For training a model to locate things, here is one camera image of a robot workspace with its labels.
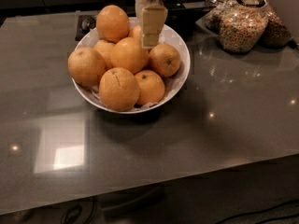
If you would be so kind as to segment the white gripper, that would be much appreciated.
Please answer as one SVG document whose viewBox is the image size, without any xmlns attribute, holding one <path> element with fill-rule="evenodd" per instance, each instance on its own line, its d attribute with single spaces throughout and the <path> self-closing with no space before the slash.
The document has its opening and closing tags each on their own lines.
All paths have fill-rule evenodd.
<svg viewBox="0 0 299 224">
<path fill-rule="evenodd" d="M 142 47 L 155 47 L 164 28 L 167 9 L 164 6 L 150 6 L 149 0 L 135 0 L 135 14 L 141 22 Z"/>
</svg>

